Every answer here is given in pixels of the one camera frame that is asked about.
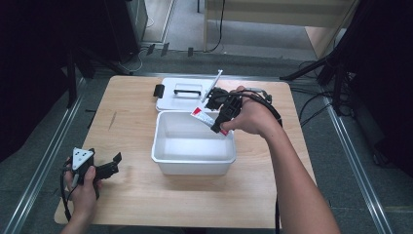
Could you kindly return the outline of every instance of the hand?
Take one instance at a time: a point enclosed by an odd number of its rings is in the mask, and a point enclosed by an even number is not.
[[[244,90],[244,86],[239,86],[235,92]],[[249,134],[261,135],[265,137],[271,133],[275,127],[280,127],[274,115],[264,105],[250,99],[243,97],[243,107],[241,113],[231,121],[221,124],[223,130],[240,129]]]
[[[69,192],[72,192],[74,211],[69,223],[62,233],[84,233],[94,219],[96,213],[96,194],[94,191],[94,177],[96,171],[94,166],[90,166],[85,174],[84,184],[75,188],[71,187],[73,174],[66,173],[64,176]],[[96,182],[97,189],[101,188],[101,180]]]

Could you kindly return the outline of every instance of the white container lid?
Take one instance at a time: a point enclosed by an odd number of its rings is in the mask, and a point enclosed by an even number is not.
[[[186,79],[186,78],[165,78],[162,84],[165,86],[164,95],[158,98],[156,109],[162,110],[188,110],[193,111],[200,107],[204,111],[207,100],[201,100],[211,86],[213,80]]]

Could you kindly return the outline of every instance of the metal frame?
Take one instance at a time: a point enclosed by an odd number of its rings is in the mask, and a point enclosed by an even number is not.
[[[85,78],[82,78],[79,81],[78,89],[78,98],[74,101],[73,107],[67,109],[60,124],[57,127],[55,135],[53,136],[48,148],[46,149],[45,154],[43,155],[42,160],[39,163],[39,166],[36,169],[36,172],[33,175],[33,178],[28,183],[26,189],[24,190],[21,198],[19,199],[19,204],[13,213],[12,218],[10,219],[4,234],[15,234],[20,233],[24,222],[37,198],[37,195],[42,188],[42,185],[46,179],[46,176],[52,166],[52,163],[55,160],[55,157],[60,149],[60,146],[67,134],[67,131],[70,127],[70,124],[73,121],[74,116],[76,115],[80,103],[82,102],[84,92],[87,88],[88,82]]]
[[[324,97],[323,101],[325,104],[330,104],[331,99]],[[343,145],[347,159],[349,160],[353,174],[358,183],[358,187],[360,188],[361,194],[364,197],[365,204],[370,211],[371,217],[373,218],[378,233],[394,233],[383,210],[382,204],[380,203],[380,200],[373,188],[373,185],[371,184],[370,179],[368,178],[367,173],[365,172],[362,163],[358,158],[356,149],[353,146],[352,140],[347,133],[342,119],[336,115],[334,108],[331,106],[328,107],[328,114],[330,115],[337,135],[340,138],[341,144]]]

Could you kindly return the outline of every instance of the white stick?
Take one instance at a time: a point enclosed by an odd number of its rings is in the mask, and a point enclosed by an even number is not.
[[[206,90],[206,94],[204,95],[204,98],[202,99],[202,103],[204,103],[207,99],[207,95],[209,92],[215,87],[216,82],[218,82],[219,77],[221,76],[222,70],[218,70],[218,75],[215,77],[215,79],[212,82],[212,85],[209,87],[209,89]]]

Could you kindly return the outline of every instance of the gray floor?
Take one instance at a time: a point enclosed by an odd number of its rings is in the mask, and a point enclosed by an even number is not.
[[[173,0],[145,1],[148,14],[143,40],[148,43],[162,44],[168,32],[169,20],[174,6]]]
[[[173,9],[168,33],[165,41],[170,42],[170,49],[186,51],[187,47],[196,50],[202,48],[202,29],[185,25],[194,22],[202,14],[196,12],[196,1],[177,0]],[[211,22],[210,28],[216,25]],[[237,27],[231,27],[224,22],[224,37],[220,49],[214,54],[195,54],[188,58],[185,53],[170,51],[161,57],[160,51],[146,56],[143,53],[134,57],[124,66],[137,69],[133,75],[148,73],[185,73],[185,74],[215,74],[219,68],[224,69],[225,75],[253,76],[259,80],[275,80],[298,69],[304,60],[315,59],[309,47],[304,28],[281,26],[280,34],[268,35],[255,32],[241,35]],[[235,39],[229,35],[236,33],[240,41],[232,44]],[[59,167],[70,154],[74,146],[80,147],[88,132],[87,126],[93,119],[91,112],[96,110],[108,80],[114,75],[110,70],[96,66],[97,74],[93,80],[88,80],[80,106],[74,115],[73,122],[62,140],[56,158],[51,163],[51,169],[46,174],[43,186],[36,196],[20,233],[57,233],[62,226],[55,224],[53,216],[58,203],[56,189],[58,188]],[[314,79],[300,78],[292,82],[291,87],[318,91]],[[310,95],[293,92],[297,111],[303,106]],[[39,162],[48,151],[49,142],[53,139],[58,125],[66,113],[67,95],[64,95],[38,125],[26,144],[16,154],[0,164],[0,230],[5,230],[14,211],[17,209],[20,197],[35,174]],[[314,100],[306,109],[303,118],[310,117],[324,106],[322,98]],[[372,152],[351,117],[343,117],[349,136],[357,150],[358,158],[371,180],[374,190],[386,211],[394,233],[411,233],[413,230],[413,179],[395,167],[378,167]],[[324,111],[303,127],[304,137],[318,182],[325,199],[331,205],[343,233],[378,233],[371,213],[346,157],[340,138],[331,122],[329,114]],[[93,225],[90,233],[108,233],[106,226]]]

